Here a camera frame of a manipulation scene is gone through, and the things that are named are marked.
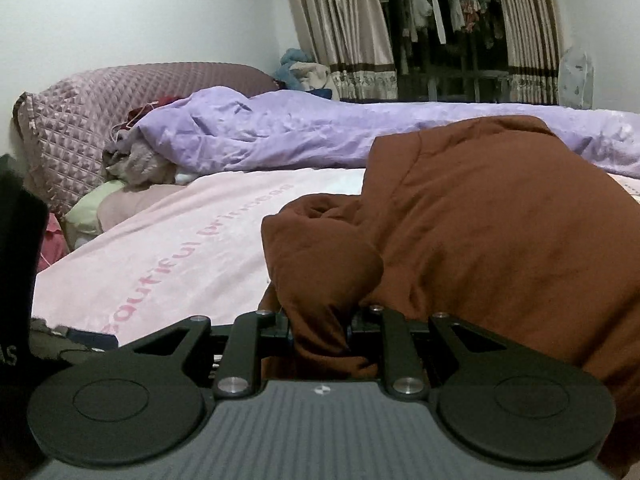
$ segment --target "curtain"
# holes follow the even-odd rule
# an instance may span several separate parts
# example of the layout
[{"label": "curtain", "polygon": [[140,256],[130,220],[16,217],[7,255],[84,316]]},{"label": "curtain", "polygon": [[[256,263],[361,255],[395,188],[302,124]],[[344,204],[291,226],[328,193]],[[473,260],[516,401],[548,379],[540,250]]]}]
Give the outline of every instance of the curtain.
[{"label": "curtain", "polygon": [[398,98],[398,79],[379,0],[289,3],[300,48],[330,68],[341,99]]},{"label": "curtain", "polygon": [[560,61],[552,0],[502,0],[511,101],[558,104]]}]

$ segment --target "purple blanket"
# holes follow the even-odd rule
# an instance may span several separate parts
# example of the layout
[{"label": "purple blanket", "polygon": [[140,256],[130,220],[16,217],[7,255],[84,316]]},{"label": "purple blanket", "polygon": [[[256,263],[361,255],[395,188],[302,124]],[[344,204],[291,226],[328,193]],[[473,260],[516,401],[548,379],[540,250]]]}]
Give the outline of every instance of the purple blanket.
[{"label": "purple blanket", "polygon": [[211,174],[295,168],[364,168],[376,136],[495,115],[539,117],[574,152],[609,173],[640,178],[640,116],[524,104],[357,105],[283,90],[252,98],[200,90],[153,110],[138,126],[158,153]]}]

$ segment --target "gray gripper base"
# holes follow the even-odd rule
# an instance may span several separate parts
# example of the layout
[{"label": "gray gripper base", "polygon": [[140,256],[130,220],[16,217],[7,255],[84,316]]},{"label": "gray gripper base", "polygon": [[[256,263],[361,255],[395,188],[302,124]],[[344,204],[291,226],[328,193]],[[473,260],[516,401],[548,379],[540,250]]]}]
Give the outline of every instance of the gray gripper base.
[{"label": "gray gripper base", "polygon": [[221,402],[195,438],[151,462],[89,470],[52,460],[31,478],[609,480],[613,476],[594,462],[546,472],[508,470],[483,462],[452,443],[424,405],[397,402],[377,383],[270,381],[258,396]]}]

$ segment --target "brown cloth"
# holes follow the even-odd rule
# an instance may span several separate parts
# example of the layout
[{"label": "brown cloth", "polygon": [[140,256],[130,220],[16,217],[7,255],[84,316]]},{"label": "brown cloth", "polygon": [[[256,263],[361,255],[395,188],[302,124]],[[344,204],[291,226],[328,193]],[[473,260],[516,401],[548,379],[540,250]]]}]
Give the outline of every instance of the brown cloth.
[{"label": "brown cloth", "polygon": [[361,195],[299,198],[262,240],[260,307],[295,338],[267,376],[375,375],[346,345],[359,306],[449,312],[602,380],[618,411],[600,459],[621,475],[640,459],[640,208],[539,119],[379,137]]}]

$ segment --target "quilted headboard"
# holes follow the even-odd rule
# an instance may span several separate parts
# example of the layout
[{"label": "quilted headboard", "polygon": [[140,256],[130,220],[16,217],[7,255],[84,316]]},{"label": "quilted headboard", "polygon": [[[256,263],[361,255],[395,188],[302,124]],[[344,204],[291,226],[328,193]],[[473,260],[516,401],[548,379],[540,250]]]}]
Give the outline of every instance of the quilted headboard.
[{"label": "quilted headboard", "polygon": [[114,124],[164,95],[227,86],[247,97],[277,90],[255,68],[229,63],[157,63],[82,72],[14,106],[34,191],[59,216],[100,186],[102,150]]}]

